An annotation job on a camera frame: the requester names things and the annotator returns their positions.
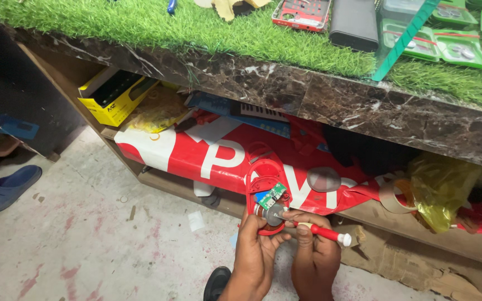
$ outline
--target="black shoe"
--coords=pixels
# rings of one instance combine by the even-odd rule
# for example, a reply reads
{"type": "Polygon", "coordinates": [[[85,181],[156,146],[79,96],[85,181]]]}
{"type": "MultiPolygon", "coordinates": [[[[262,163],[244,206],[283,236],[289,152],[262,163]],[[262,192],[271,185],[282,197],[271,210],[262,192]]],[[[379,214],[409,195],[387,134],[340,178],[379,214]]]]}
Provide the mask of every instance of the black shoe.
{"type": "Polygon", "coordinates": [[[208,279],[204,289],[204,301],[217,301],[226,287],[232,272],[227,267],[216,268],[208,279]]]}

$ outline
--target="green artificial grass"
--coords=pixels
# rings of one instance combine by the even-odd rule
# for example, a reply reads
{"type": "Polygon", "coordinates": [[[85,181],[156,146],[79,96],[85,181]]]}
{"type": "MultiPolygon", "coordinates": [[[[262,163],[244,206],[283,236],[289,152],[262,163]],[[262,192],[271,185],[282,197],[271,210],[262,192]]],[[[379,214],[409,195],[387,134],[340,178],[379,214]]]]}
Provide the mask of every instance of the green artificial grass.
{"type": "MultiPolygon", "coordinates": [[[[167,4],[168,0],[0,0],[0,20],[70,37],[246,55],[351,78],[368,76],[375,64],[372,54],[332,46],[326,33],[274,25],[271,14],[277,0],[229,23],[192,0],[178,0],[176,16],[171,17],[167,4]]],[[[448,92],[482,107],[482,70],[402,57],[387,79],[416,92],[448,92]]]]}

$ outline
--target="brown marble edge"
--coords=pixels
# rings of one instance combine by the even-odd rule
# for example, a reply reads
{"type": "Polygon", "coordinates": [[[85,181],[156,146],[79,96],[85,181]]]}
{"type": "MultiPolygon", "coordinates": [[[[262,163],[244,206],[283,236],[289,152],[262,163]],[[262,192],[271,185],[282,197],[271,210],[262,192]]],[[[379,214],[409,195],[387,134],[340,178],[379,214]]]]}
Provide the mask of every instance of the brown marble edge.
{"type": "Polygon", "coordinates": [[[5,28],[15,41],[26,45],[37,45],[104,65],[114,65],[219,96],[327,122],[354,132],[482,165],[482,147],[470,140],[481,138],[479,140],[482,142],[482,110],[463,106],[449,96],[437,93],[414,96],[387,82],[357,81],[261,62],[250,57],[227,54],[212,56],[197,51],[174,54],[165,49],[136,49],[97,38],[68,38],[59,33],[40,33],[8,26],[5,28]],[[314,78],[320,81],[319,85],[312,82],[314,78]],[[408,99],[403,102],[406,110],[397,110],[397,106],[389,99],[408,99]],[[380,102],[381,105],[389,102],[392,106],[383,105],[380,113],[374,114],[366,109],[374,106],[373,101],[375,104],[380,102]],[[424,110],[426,106],[431,109],[430,118],[425,116],[425,112],[423,115],[412,114],[413,111],[424,110]],[[403,112],[419,119],[406,120],[403,112]],[[399,125],[394,124],[396,120],[400,122],[399,125]],[[418,120],[425,127],[421,136],[417,135],[421,127],[414,125],[418,120]],[[429,125],[434,128],[438,124],[438,131],[427,130],[429,125]],[[455,139],[451,139],[451,134],[454,134],[455,139]]]}

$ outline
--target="black power bank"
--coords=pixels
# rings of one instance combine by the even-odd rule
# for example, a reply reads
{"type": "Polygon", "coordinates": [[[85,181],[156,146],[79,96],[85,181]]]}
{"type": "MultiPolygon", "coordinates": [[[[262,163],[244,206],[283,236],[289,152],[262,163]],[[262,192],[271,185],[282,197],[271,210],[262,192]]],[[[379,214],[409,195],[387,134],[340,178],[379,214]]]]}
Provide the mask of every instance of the black power bank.
{"type": "Polygon", "coordinates": [[[332,45],[374,52],[379,47],[377,17],[373,0],[334,0],[332,7],[332,45]]]}

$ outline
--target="keyboard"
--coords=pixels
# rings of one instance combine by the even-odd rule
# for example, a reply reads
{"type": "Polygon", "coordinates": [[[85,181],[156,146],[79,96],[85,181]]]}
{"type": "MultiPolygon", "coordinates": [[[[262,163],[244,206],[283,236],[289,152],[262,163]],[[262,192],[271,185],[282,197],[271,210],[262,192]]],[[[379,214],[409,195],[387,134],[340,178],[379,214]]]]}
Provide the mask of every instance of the keyboard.
{"type": "Polygon", "coordinates": [[[289,123],[289,120],[280,112],[237,101],[231,102],[230,115],[289,123]]]}

